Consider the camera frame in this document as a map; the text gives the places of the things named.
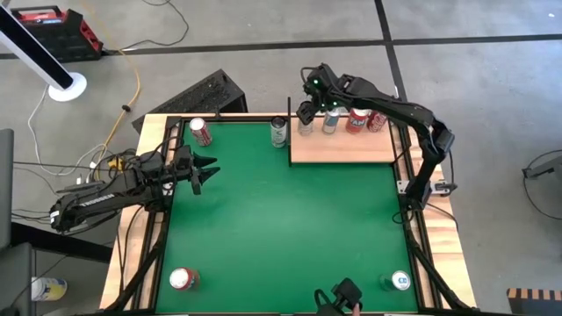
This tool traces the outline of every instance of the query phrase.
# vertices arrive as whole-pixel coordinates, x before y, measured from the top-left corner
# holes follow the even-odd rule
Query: metal bracket
[[[400,180],[396,182],[398,187],[398,194],[406,194],[407,185],[410,182],[408,180]],[[448,196],[451,193],[451,185],[454,183],[447,183],[447,181],[431,181],[429,182],[429,187],[431,188],[431,195]]]

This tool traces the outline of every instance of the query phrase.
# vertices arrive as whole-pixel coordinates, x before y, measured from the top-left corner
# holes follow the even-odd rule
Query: soda can
[[[369,118],[369,110],[351,109],[345,130],[348,133],[359,133]]]
[[[324,124],[322,125],[322,131],[325,134],[332,134],[335,132],[337,127],[337,121],[340,119],[340,111],[338,109],[333,109],[332,111],[327,111],[324,115]]]
[[[367,119],[367,129],[369,132],[378,132],[383,128],[385,123],[385,114],[378,111],[371,111],[371,115],[369,115],[369,119]]]
[[[177,268],[169,275],[169,284],[178,291],[188,290],[199,283],[199,273],[194,269]]]
[[[310,133],[313,132],[313,122],[314,121],[312,121],[308,124],[305,124],[299,119],[299,134],[301,136],[310,135]]]
[[[271,144],[281,148],[287,141],[287,122],[284,118],[276,116],[271,119]]]
[[[380,285],[386,291],[405,291],[410,287],[410,276],[401,270],[394,272],[391,276],[380,276]]]
[[[209,127],[202,118],[194,118],[190,122],[190,129],[193,138],[200,146],[208,146],[213,141]]]

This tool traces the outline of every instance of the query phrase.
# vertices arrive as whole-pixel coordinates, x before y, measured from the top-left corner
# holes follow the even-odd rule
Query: yellow cable
[[[107,38],[107,41],[109,42],[109,44],[112,47],[118,47],[117,45],[115,45],[115,42],[113,41],[112,36],[110,35],[110,33],[107,31],[107,28],[105,27],[104,22],[102,22],[99,18],[97,18],[96,16],[96,12],[94,12],[89,5],[81,0],[81,5],[82,7],[94,18],[94,20],[96,21],[96,24],[101,28],[102,33],[104,34],[104,36]],[[139,94],[141,93],[141,77],[139,76],[139,70],[136,68],[136,66],[134,65],[134,62],[131,60],[131,58],[129,58],[129,56],[127,56],[125,53],[123,53],[123,51],[121,49],[117,49],[117,51],[123,55],[123,57],[125,57],[126,61],[129,63],[129,65],[131,66],[131,68],[134,71],[134,75],[136,76],[137,79],[137,90],[134,92],[134,96],[131,99],[131,101],[129,101],[129,103],[127,104],[127,106],[129,108],[133,107],[134,103],[137,101],[137,99],[139,98]],[[126,111],[123,110],[121,111],[121,114],[119,115],[119,117],[117,118],[117,121],[115,121],[115,124],[113,125],[112,130],[110,131],[109,135],[107,136],[107,139],[105,140],[104,143],[104,149],[102,150],[102,152],[100,153],[99,157],[97,158],[97,163],[100,163],[102,158],[105,155],[105,152],[107,151],[107,145],[109,145],[109,142],[112,141],[113,135],[115,135],[115,132],[117,132],[117,127],[119,126],[119,123],[121,122],[121,120],[123,119],[123,117],[125,116]]]

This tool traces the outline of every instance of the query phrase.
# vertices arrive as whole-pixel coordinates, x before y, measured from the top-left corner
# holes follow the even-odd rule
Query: silver can
[[[310,133],[313,132],[313,124],[314,120],[308,124],[305,124],[299,119],[299,134],[301,136],[310,135]]]
[[[271,144],[281,148],[287,142],[287,122],[284,118],[276,116],[271,119]]]
[[[337,121],[340,119],[340,111],[338,109],[333,109],[332,111],[327,111],[324,115],[324,124],[322,125],[322,131],[326,134],[332,134],[335,132],[337,127]]]

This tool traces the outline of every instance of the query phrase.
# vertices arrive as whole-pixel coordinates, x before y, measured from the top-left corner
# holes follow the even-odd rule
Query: concrete floor
[[[112,30],[118,47],[146,38],[172,41],[183,31],[181,19],[169,6],[152,7],[138,0],[88,3]],[[43,2],[12,0],[10,7],[38,4]],[[115,48],[79,2],[53,0],[50,4],[83,12],[106,46]],[[176,46],[382,39],[372,0],[174,0],[174,4],[191,26]],[[394,39],[562,33],[562,4],[554,0],[386,0],[384,5]],[[4,47],[0,47],[2,52],[6,52]],[[408,99],[428,106],[457,135],[453,154],[459,189],[452,203],[479,307],[508,312],[505,292],[509,287],[560,290],[562,226],[531,208],[523,195],[521,168],[542,152],[562,148],[558,128],[562,121],[561,42],[403,46],[396,47],[396,53]],[[136,147],[138,135],[131,121],[218,68],[246,92],[251,111],[284,111],[287,96],[302,99],[299,69],[321,61],[338,73],[363,76],[393,93],[384,47],[132,58],[143,89],[110,145],[114,150]],[[89,88],[66,104],[48,99],[38,113],[34,124],[44,162],[74,163],[102,142],[119,107],[134,93],[133,72],[122,57],[66,67],[83,73]],[[0,61],[0,69],[0,127],[16,132],[16,159],[34,161],[26,121],[45,84],[21,61]],[[46,178],[61,188],[72,184],[78,174]],[[47,211],[54,202],[39,178],[16,171],[14,179],[15,207]],[[530,183],[538,204],[562,216],[558,188],[550,176]],[[115,225],[108,223],[80,238],[106,243],[114,238]],[[38,272],[57,258],[39,253]],[[86,269],[93,270],[91,278],[83,277]],[[66,308],[63,314],[93,311],[106,270],[104,264],[66,259],[49,275],[69,280],[70,290],[59,302],[39,304],[39,314],[62,307]]]

